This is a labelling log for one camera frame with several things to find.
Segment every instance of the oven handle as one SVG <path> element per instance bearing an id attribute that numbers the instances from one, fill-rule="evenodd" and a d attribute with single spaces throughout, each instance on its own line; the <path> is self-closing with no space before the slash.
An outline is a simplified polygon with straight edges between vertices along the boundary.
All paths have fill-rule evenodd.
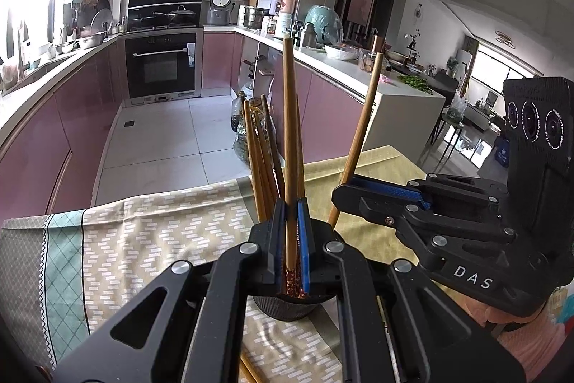
<path id="1" fill-rule="evenodd" d="M 158 52 L 145 52 L 143 54 L 137 54 L 134 52 L 134 57 L 143 57 L 145 55 L 157 55 L 157 54 L 170 54 L 171 52 L 187 52 L 187 48 L 177 49 L 175 51 L 158 51 Z"/>

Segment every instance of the painting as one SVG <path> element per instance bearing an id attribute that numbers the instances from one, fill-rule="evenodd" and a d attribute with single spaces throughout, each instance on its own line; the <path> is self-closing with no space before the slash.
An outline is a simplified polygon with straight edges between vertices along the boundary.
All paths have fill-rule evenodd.
<path id="1" fill-rule="evenodd" d="M 372 0 L 351 0 L 347 20 L 365 27 L 371 17 L 371 10 Z"/>

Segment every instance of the camera module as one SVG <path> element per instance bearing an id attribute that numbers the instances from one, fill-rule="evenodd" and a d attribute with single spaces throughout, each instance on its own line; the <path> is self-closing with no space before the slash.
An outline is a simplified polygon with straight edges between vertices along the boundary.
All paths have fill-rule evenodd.
<path id="1" fill-rule="evenodd" d="M 564 126 L 558 111 L 551 110 L 546 116 L 546 141 L 553 150 L 562 146 L 564 140 Z"/>
<path id="2" fill-rule="evenodd" d="M 508 105 L 508 120 L 510 127 L 515 129 L 518 125 L 518 110 L 516 109 L 516 104 L 513 101 Z"/>
<path id="3" fill-rule="evenodd" d="M 524 103 L 524 106 L 522 106 L 522 128 L 527 139 L 531 142 L 538 140 L 540 120 L 538 118 L 538 109 L 536 109 L 534 103 Z"/>

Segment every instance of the yellow cloth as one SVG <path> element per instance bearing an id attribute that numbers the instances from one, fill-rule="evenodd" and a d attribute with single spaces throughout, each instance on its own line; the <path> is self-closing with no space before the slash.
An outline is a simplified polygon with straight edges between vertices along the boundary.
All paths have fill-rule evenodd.
<path id="1" fill-rule="evenodd" d="M 346 161 L 345 156 L 305 165 L 305 194 L 311 218 L 328 219 L 331 192 L 340 183 Z M 426 178 L 424 171 L 391 146 L 361 153 L 355 173 L 400 184 Z M 346 213 L 341 213 L 336 229 L 346 243 L 358 248 L 369 259 L 391 263 L 396 258 L 406 258 L 418 263 L 414 252 L 395 237 L 394 229 Z"/>

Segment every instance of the patterned tablecloth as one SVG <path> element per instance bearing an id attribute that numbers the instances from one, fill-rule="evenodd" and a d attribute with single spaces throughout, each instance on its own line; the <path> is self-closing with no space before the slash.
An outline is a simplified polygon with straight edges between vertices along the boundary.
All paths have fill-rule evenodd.
<path id="1" fill-rule="evenodd" d="M 305 165 L 313 218 L 327 219 L 345 159 Z M 424 177 L 391 147 L 363 153 L 357 173 L 395 183 Z M 170 263 L 215 260 L 244 242 L 255 221 L 249 178 L 8 220 L 0 231 L 0 313 L 24 353 L 54 368 Z M 338 231 L 368 258 L 416 261 L 392 229 L 342 214 Z M 336 308 L 329 302 L 284 323 L 249 298 L 243 343 L 259 372 L 278 383 L 341 381 Z"/>

